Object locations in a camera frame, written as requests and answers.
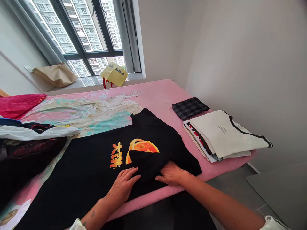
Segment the red pillow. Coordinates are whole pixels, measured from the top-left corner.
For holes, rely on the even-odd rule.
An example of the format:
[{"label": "red pillow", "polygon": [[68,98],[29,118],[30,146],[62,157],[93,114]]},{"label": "red pillow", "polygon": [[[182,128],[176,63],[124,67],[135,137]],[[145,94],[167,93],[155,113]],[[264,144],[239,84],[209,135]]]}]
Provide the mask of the red pillow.
[{"label": "red pillow", "polygon": [[4,118],[20,119],[26,112],[41,103],[47,94],[24,94],[0,98],[0,115]]}]

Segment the glass pane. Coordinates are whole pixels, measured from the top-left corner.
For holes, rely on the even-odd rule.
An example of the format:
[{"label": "glass pane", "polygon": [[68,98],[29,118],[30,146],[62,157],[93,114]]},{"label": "glass pane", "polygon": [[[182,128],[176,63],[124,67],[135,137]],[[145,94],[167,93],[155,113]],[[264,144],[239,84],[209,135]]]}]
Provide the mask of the glass pane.
[{"label": "glass pane", "polygon": [[113,0],[100,0],[100,1],[105,11],[104,16],[106,18],[109,27],[113,48],[115,50],[122,50],[122,41],[119,35],[118,25],[115,17]]},{"label": "glass pane", "polygon": [[86,52],[107,51],[91,0],[62,0]]},{"label": "glass pane", "polygon": [[83,60],[67,61],[71,70],[77,77],[89,77],[90,73]]},{"label": "glass pane", "polygon": [[81,81],[84,86],[94,86],[96,85],[92,79],[92,77],[81,78]]},{"label": "glass pane", "polygon": [[55,13],[49,0],[25,0],[47,31],[57,48],[63,53],[76,53],[62,22]]},{"label": "glass pane", "polygon": [[104,68],[106,68],[110,62],[114,62],[125,69],[124,56],[91,58],[88,59],[88,61],[96,76],[100,75]]}]

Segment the gray curtain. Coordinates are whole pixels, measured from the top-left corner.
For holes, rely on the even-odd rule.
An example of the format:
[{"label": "gray curtain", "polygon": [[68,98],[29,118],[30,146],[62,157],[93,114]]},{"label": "gray curtain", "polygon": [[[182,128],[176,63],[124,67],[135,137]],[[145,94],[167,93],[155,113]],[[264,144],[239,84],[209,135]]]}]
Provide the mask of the gray curtain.
[{"label": "gray curtain", "polygon": [[60,50],[53,43],[40,21],[36,18],[24,0],[2,1],[10,13],[27,32],[50,65],[56,65],[61,62],[65,62],[67,64]]},{"label": "gray curtain", "polygon": [[113,0],[127,72],[141,72],[132,0]]}]

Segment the hand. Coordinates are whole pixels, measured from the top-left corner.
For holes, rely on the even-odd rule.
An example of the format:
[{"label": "hand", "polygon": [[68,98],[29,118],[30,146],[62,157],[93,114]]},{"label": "hand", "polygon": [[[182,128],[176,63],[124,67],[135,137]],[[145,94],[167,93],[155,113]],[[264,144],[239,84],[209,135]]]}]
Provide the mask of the hand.
[{"label": "hand", "polygon": [[108,204],[108,208],[115,211],[127,201],[132,186],[141,178],[141,175],[131,178],[137,170],[138,168],[125,169],[118,174],[110,191],[103,198],[103,200]]},{"label": "hand", "polygon": [[191,175],[188,171],[181,169],[177,164],[169,161],[160,171],[163,176],[156,176],[156,180],[171,186],[179,186],[184,178]]}]

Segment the wall outlet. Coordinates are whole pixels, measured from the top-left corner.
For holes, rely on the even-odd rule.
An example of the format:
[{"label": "wall outlet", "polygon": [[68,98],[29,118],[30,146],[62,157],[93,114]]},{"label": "wall outlet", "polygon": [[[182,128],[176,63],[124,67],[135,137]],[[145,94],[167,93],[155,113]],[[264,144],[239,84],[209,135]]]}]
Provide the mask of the wall outlet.
[{"label": "wall outlet", "polygon": [[29,72],[29,73],[32,73],[32,67],[30,67],[30,66],[24,66],[24,68]]}]

